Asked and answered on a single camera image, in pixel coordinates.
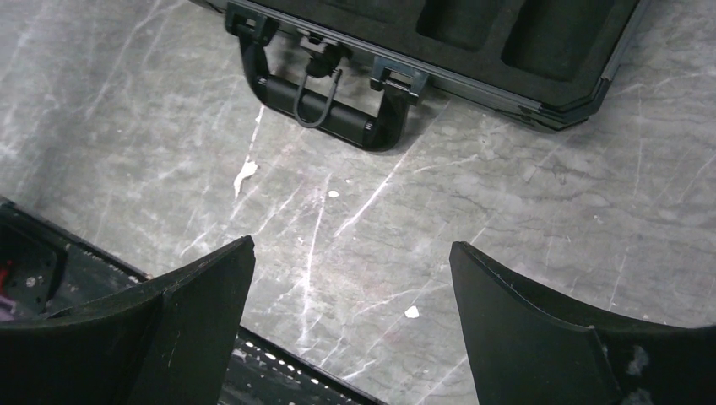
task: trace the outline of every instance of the black handle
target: black handle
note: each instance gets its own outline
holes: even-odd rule
[[[294,101],[299,95],[299,86],[269,72],[264,50],[278,25],[260,15],[252,16],[252,19],[254,25],[251,30],[247,30],[244,28],[247,18],[227,10],[226,28],[239,38],[247,82],[253,93],[268,108],[287,116],[295,116]],[[304,90],[300,102],[301,116],[305,122],[317,122],[320,121],[329,100],[311,90]],[[361,149],[387,150],[395,146],[403,134],[409,108],[410,103],[404,89],[386,85],[377,116],[333,101],[317,129]]]

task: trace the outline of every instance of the red object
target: red object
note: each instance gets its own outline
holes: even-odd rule
[[[0,295],[6,296],[5,294],[5,279],[10,275],[10,266],[13,265],[11,260],[6,261],[0,265]]]

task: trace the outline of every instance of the foam insert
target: foam insert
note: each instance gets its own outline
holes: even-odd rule
[[[560,107],[588,98],[639,0],[252,0]]]

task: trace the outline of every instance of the hard case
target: hard case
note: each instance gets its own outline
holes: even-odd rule
[[[650,0],[192,1],[225,15],[265,105],[360,148],[389,149],[427,85],[541,132],[586,121]],[[302,37],[327,65],[318,74],[309,66],[304,80],[337,82],[337,49],[339,60],[372,66],[370,86],[383,91],[378,115],[271,75],[263,48],[278,30]]]

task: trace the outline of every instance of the white vein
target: white vein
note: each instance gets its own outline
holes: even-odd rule
[[[105,202],[105,209],[102,211],[102,215],[100,216],[100,224],[97,225],[97,232],[95,233],[95,242],[100,238],[102,228],[104,228],[105,226],[105,217],[107,216],[107,212],[110,210],[111,200],[112,196],[108,196],[107,202]]]
[[[308,256],[306,258],[306,275],[304,276],[302,280],[303,284],[303,312],[301,313],[301,337],[299,337],[299,342],[305,346],[306,340],[308,339],[308,331],[310,330],[308,328],[308,310],[310,309],[310,293],[311,293],[311,276],[312,276],[312,270],[313,270],[313,254],[316,250],[316,239],[318,238],[318,230],[321,228],[321,222],[323,221],[323,213],[326,209],[326,192],[328,192],[328,183],[331,181],[331,175],[326,176],[326,181],[324,182],[323,189],[321,192],[321,207],[318,209],[318,218],[316,218],[316,226],[313,227],[313,237],[311,238],[311,248],[308,251]]]
[[[709,159],[703,166],[701,166],[701,169],[696,172],[694,178],[689,182],[689,185],[686,186],[686,189],[684,189],[684,192],[681,194],[681,197],[679,198],[679,203],[684,201],[684,197],[686,196],[686,193],[692,188],[694,181],[696,181],[701,176],[702,172],[706,170],[706,168],[709,167],[715,159],[716,154],[714,156],[711,156],[711,159]]]
[[[175,8],[178,8],[179,6],[181,6],[183,4],[184,4],[183,1],[176,2],[173,6],[167,8],[162,13],[163,14],[171,13],[172,11],[174,11]],[[149,45],[149,48],[147,49],[146,53],[144,53],[144,58],[142,58],[142,64],[140,65],[142,70],[144,70],[144,68],[146,67],[147,62],[149,61],[149,57],[151,57],[151,55],[154,53],[162,34],[164,34],[164,28],[166,27],[166,23],[168,23],[168,22],[169,22],[169,16],[167,15],[166,18],[164,18],[164,21],[161,22],[161,25],[155,35],[155,38],[152,40],[152,43]]]
[[[45,11],[47,9],[48,4],[50,2],[42,2],[42,6],[40,10],[37,12],[35,17],[28,22],[28,28],[25,32],[23,32],[20,37],[18,38],[17,43],[15,43],[15,47],[13,49],[13,54],[10,55],[10,58],[8,59],[8,65],[5,67],[5,70],[3,71],[3,75],[0,76],[0,83],[5,80],[5,78],[10,74],[10,72],[13,70],[13,66],[15,64],[15,60],[18,58],[18,54],[20,53],[20,50],[24,48],[24,46],[28,43],[28,41],[32,38],[32,30],[35,28],[35,25],[41,21],[41,18],[44,18]]]
[[[236,88],[239,87],[240,81],[241,80],[233,80],[234,85],[231,86],[231,92],[229,93],[229,97],[227,97],[226,101],[224,101],[224,104],[221,105],[221,108],[219,109],[219,113],[216,114],[216,118],[214,119],[214,123],[211,124],[211,129],[216,130],[219,127],[219,120],[221,119],[221,116],[224,115],[224,112],[226,111],[226,107],[228,107],[229,104],[231,104],[231,102],[234,100],[234,93],[236,92]]]
[[[445,112],[445,110],[448,108],[448,105],[450,105],[450,100],[448,100],[447,103],[445,103],[445,107],[442,109],[442,111],[440,111],[440,113],[437,114],[437,116],[431,121],[430,125],[428,125],[426,127],[426,131],[428,128],[432,127],[433,124],[435,124],[435,122],[440,118],[440,116],[442,116],[442,113]],[[385,189],[385,187],[388,185],[388,183],[390,182],[390,179],[392,179],[393,176],[395,176],[395,173],[398,171],[400,166],[405,162],[405,160],[408,158],[408,156],[410,156],[410,151],[412,151],[413,148],[417,144],[418,144],[418,141],[415,141],[415,142],[413,142],[412,145],[410,145],[408,150],[406,150],[405,153],[403,154],[403,157],[401,157],[400,160],[398,160],[398,163],[395,164],[393,169],[390,170],[390,173],[388,173],[388,175],[385,177],[385,180],[383,180],[381,182],[381,184],[378,185],[376,190],[371,194],[370,198],[368,198],[368,201],[366,201],[366,203],[363,204],[363,206],[358,210],[357,213],[355,213],[355,215],[346,219],[343,222],[343,224],[340,225],[338,230],[335,231],[334,238],[340,236],[340,234],[342,234],[346,228],[348,228],[349,226],[358,222],[358,220],[361,218],[361,215],[363,215],[363,213],[376,201],[376,198],[380,195],[380,193],[383,191],[383,189]]]
[[[492,222],[492,220],[493,220],[496,216],[497,216],[497,213],[494,213],[494,214],[492,214],[492,216],[490,217],[490,219],[487,219],[487,222],[485,222],[485,226],[483,226],[483,228],[480,229],[480,232],[478,232],[477,235],[475,235],[475,237],[472,238],[472,240],[470,241],[470,244],[471,244],[471,245],[474,244],[475,241],[478,240],[478,239],[482,236],[482,234],[487,230],[487,227],[490,225],[490,222]]]
[[[414,300],[410,301],[410,303],[408,304],[408,307],[409,307],[409,308],[410,308],[411,306],[413,306],[413,305],[415,304],[415,302],[417,302],[417,300],[418,300],[421,296],[423,296],[423,294],[426,292],[426,287],[427,287],[428,284],[430,284],[431,282],[432,282],[432,280],[430,280],[430,279],[427,280],[427,283],[425,283],[425,285],[423,285],[423,286],[420,288],[420,294],[418,294],[418,295],[415,297]],[[398,322],[400,322],[402,319],[403,319],[403,314],[401,313],[401,314],[395,319],[395,321],[390,324],[390,326],[385,330],[385,332],[383,332],[383,334],[382,334],[378,339],[376,339],[376,340],[373,342],[373,344],[371,344],[371,347],[368,348],[368,350],[366,351],[366,354],[370,353],[371,350],[373,350],[373,348],[375,348],[375,347],[388,335],[388,333],[393,329],[393,327],[394,327],[395,325],[397,325]]]
[[[609,308],[607,308],[608,311],[611,311],[611,307],[614,306],[614,297],[616,295],[616,288],[619,287],[619,282],[621,281],[621,275],[622,271],[624,270],[624,263],[627,262],[627,254],[624,254],[624,258],[621,260],[621,266],[619,266],[619,275],[616,276],[616,282],[614,283],[614,290],[611,292],[611,298],[609,299]]]
[[[457,369],[458,369],[461,365],[463,365],[463,363],[464,363],[465,361],[467,361],[467,360],[468,360],[468,356],[465,355],[465,356],[460,360],[460,362],[459,362],[457,365],[455,365],[452,369],[450,369],[450,370],[445,374],[445,376],[444,376],[443,378],[441,378],[440,381],[438,381],[437,384],[436,384],[434,387],[432,387],[432,389],[431,389],[430,391],[427,392],[427,394],[425,394],[424,396],[420,397],[420,399],[418,400],[418,402],[416,402],[416,404],[421,404],[421,403],[423,403],[423,402],[426,400],[426,398],[428,398],[433,392],[435,392],[438,388],[440,388],[440,387],[442,386],[442,384],[444,384],[445,381],[448,380],[448,378],[450,377],[450,375],[452,375],[452,374],[455,372],[455,370],[457,370]]]
[[[637,117],[637,134],[639,136],[639,158],[637,161],[637,180],[634,182],[634,193],[632,194],[632,197],[635,197],[637,195],[637,190],[639,188],[639,181],[642,178],[642,151],[644,146],[644,141],[642,139],[642,121],[643,121],[643,113],[642,113],[642,90],[639,90],[638,93],[639,97],[639,116]]]
[[[270,175],[271,175],[271,174],[274,172],[274,170],[276,169],[277,164],[278,164],[281,160],[286,160],[286,159],[290,156],[290,154],[293,153],[293,151],[296,149],[296,145],[298,144],[298,140],[301,138],[301,136],[303,135],[304,132],[305,132],[305,129],[304,129],[304,130],[301,130],[301,132],[298,133],[298,136],[296,137],[296,140],[295,140],[293,143],[290,143],[288,146],[286,146],[283,150],[281,150],[281,154],[280,154],[279,156],[277,156],[276,159],[274,159],[273,162],[271,162],[271,167],[268,169],[268,171],[266,172],[266,174],[264,175],[264,177],[261,179],[261,181],[259,181],[258,184],[257,184],[254,188],[252,188],[252,189],[236,204],[236,206],[234,207],[233,211],[231,212],[231,216],[229,217],[229,220],[230,220],[230,221],[232,221],[232,220],[234,220],[234,218],[236,218],[236,216],[237,216],[237,214],[239,213],[239,211],[241,211],[241,207],[243,207],[244,203],[246,203],[246,201],[248,201],[249,198],[251,198],[251,196],[253,195],[253,193],[256,192],[256,190],[258,190],[258,188],[263,184],[263,182],[266,181],[266,179],[268,179],[268,178],[270,177]]]
[[[664,195],[664,193],[666,192],[666,190],[669,189],[669,186],[671,185],[671,182],[674,181],[674,179],[676,178],[676,175],[679,173],[679,166],[681,166],[681,162],[684,161],[684,158],[685,158],[686,156],[688,156],[688,154],[690,154],[695,147],[696,147],[696,145],[691,146],[691,147],[689,148],[689,150],[687,150],[686,153],[683,154],[683,155],[679,158],[679,160],[676,162],[676,166],[674,166],[674,172],[671,174],[671,178],[666,182],[666,185],[665,185],[664,188],[661,190],[661,192],[659,193],[659,195],[656,196],[656,198],[654,199],[654,203],[656,203],[656,202],[661,198],[661,196]]]
[[[559,149],[561,149],[564,145],[566,145],[570,141],[570,139],[572,139],[575,135],[577,135],[577,132],[573,132],[572,135],[567,137],[567,139],[560,142],[537,165],[534,165],[531,168],[529,168],[527,170],[527,172],[522,176],[522,180],[524,180],[525,183],[529,183],[529,181],[532,180],[532,177],[534,177],[534,174],[537,173],[537,170],[540,169],[545,163],[547,163],[547,160],[549,160]]]
[[[204,198],[204,196],[206,196],[206,193],[209,192],[209,189],[210,189],[210,188],[211,188],[211,185],[208,184],[208,185],[203,189],[202,195],[201,195],[201,197],[199,198],[199,202],[197,202],[196,205],[194,206],[194,209],[192,210],[192,214],[189,216],[189,220],[187,221],[187,227],[184,228],[184,233],[183,233],[182,235],[186,235],[187,232],[189,231],[189,226],[191,226],[191,224],[192,224],[194,218],[196,217],[197,211],[199,210],[199,207],[203,204],[203,198]]]
[[[251,142],[248,144],[248,152],[246,160],[244,161],[244,164],[248,163],[249,159],[251,158],[251,151],[253,150],[253,144],[256,143],[256,137],[258,136],[258,130],[261,128],[261,120],[263,119],[263,112],[266,110],[266,106],[261,104],[261,107],[258,109],[258,116],[256,117],[256,126],[253,128],[253,133],[251,134]]]
[[[364,314],[374,308],[377,308],[378,306],[389,304],[391,301],[395,300],[396,298],[402,297],[403,295],[406,295],[406,294],[411,294],[411,293],[426,294],[426,293],[431,293],[433,291],[437,291],[439,289],[444,289],[445,287],[448,287],[448,286],[449,286],[449,284],[443,284],[443,285],[437,286],[432,289],[426,289],[425,287],[423,287],[422,289],[406,289],[402,293],[391,294],[385,300],[378,301],[375,304],[371,304],[371,305],[367,306],[366,308],[363,308],[362,310],[357,311],[353,315],[353,317],[355,318],[356,316]]]
[[[350,374],[348,374],[348,375],[344,375],[344,376],[340,377],[340,379],[341,379],[341,380],[350,381],[351,379],[356,378],[358,375],[360,375],[360,374],[362,374],[363,372],[365,372],[366,369],[368,368],[368,366],[372,365],[372,364],[375,363],[376,361],[377,361],[377,360],[374,360],[374,359],[373,359],[373,360],[371,360],[371,361],[369,361],[369,362],[363,364],[363,365],[361,366],[361,369],[360,369],[360,370],[357,370],[357,371],[355,371],[355,372],[353,372],[353,373],[350,373]]]
[[[95,109],[99,105],[102,98],[105,96],[107,90],[110,88],[110,81],[114,78],[115,73],[117,72],[117,69],[119,68],[119,63],[124,58],[124,54],[127,52],[127,49],[129,49],[129,46],[134,41],[134,36],[141,30],[146,24],[149,23],[152,19],[157,17],[160,14],[163,14],[164,12],[160,12],[158,14],[155,14],[156,9],[161,4],[161,0],[156,0],[155,3],[152,5],[152,8],[147,13],[147,16],[139,21],[136,25],[134,25],[134,28],[129,32],[129,35],[127,36],[127,39],[124,41],[124,44],[122,44],[122,48],[119,50],[119,55],[117,55],[117,58],[115,59],[114,63],[112,64],[112,67],[110,68],[110,72],[107,74],[107,79],[102,84],[102,87],[100,88],[100,91],[97,93],[97,96],[94,100],[89,104],[89,108],[84,113],[85,119],[90,119],[95,114]]]
[[[298,193],[298,191],[301,189],[302,186],[303,186],[303,183],[301,183],[301,184],[290,194],[290,196],[288,197],[288,199],[286,199],[286,201],[284,201],[284,203],[279,206],[279,209],[278,209],[278,210],[276,210],[276,211],[274,212],[274,208],[271,208],[271,211],[269,212],[268,217],[263,221],[263,224],[261,224],[261,226],[258,228],[258,230],[257,230],[256,232],[254,232],[253,234],[255,234],[255,235],[260,234],[260,233],[263,231],[263,229],[266,228],[266,225],[268,225],[269,222],[271,222],[271,219],[273,219],[276,215],[278,215],[278,214],[280,214],[281,212],[283,212],[284,209],[286,209],[286,207],[290,204],[290,202],[293,201],[293,198],[296,196],[296,194]]]
[[[208,235],[209,232],[211,232],[211,230],[212,230],[215,226],[216,226],[216,223],[214,222],[211,226],[209,226],[209,228],[208,228],[207,230],[205,230],[205,231],[202,232],[199,236],[197,236],[196,239],[194,239],[194,240],[192,241],[192,243],[189,244],[189,246],[187,246],[187,247],[184,248],[184,250],[182,251],[182,253],[179,254],[179,257],[183,257],[184,254],[186,254],[187,251],[189,251],[189,249],[191,249],[191,248],[193,248],[194,246],[196,246],[197,243],[199,243],[206,235]]]
[[[620,90],[620,91],[618,91],[618,92],[615,92],[615,93],[613,93],[613,94],[610,94],[608,97],[609,97],[609,98],[612,98],[612,97],[616,97],[616,96],[618,96],[618,95],[624,95],[624,94],[627,94],[627,93],[631,93],[632,91],[637,90],[637,89],[653,89],[653,90],[659,90],[659,89],[660,89],[662,86],[664,86],[665,84],[668,84],[668,83],[673,82],[673,81],[675,81],[675,80],[683,80],[683,79],[689,79],[689,78],[702,78],[702,77],[716,77],[716,69],[709,69],[709,70],[706,71],[706,72],[689,73],[689,74],[684,74],[684,75],[681,75],[681,76],[673,76],[673,77],[665,78],[664,80],[661,80],[661,81],[658,82],[658,83],[650,84],[650,85],[646,85],[646,84],[643,84],[643,83],[632,84],[632,85],[630,85],[630,86],[628,86],[628,87],[625,87],[624,89],[622,89],[622,90]]]
[[[413,174],[416,175],[416,174],[421,173],[421,172],[423,172],[423,171],[430,170],[430,169],[436,169],[436,168],[438,168],[438,167],[457,166],[457,165],[461,165],[461,164],[463,164],[463,163],[474,162],[474,161],[477,160],[477,158],[480,157],[480,155],[481,155],[481,154],[473,154],[472,156],[470,156],[470,157],[468,157],[468,158],[465,158],[465,159],[455,160],[455,161],[453,161],[453,162],[443,163],[443,164],[439,164],[439,165],[429,165],[429,166],[426,166],[426,167],[421,167],[421,168],[419,168],[419,169],[413,170]]]
[[[555,216],[552,216],[552,226],[550,230],[550,243],[547,244],[547,254],[545,255],[545,267],[550,266],[550,253],[552,253],[552,242],[554,241],[555,237]]]
[[[711,293],[713,292],[713,285],[716,284],[716,278],[711,280],[711,287],[708,288],[708,294],[706,294],[707,297],[711,296]]]

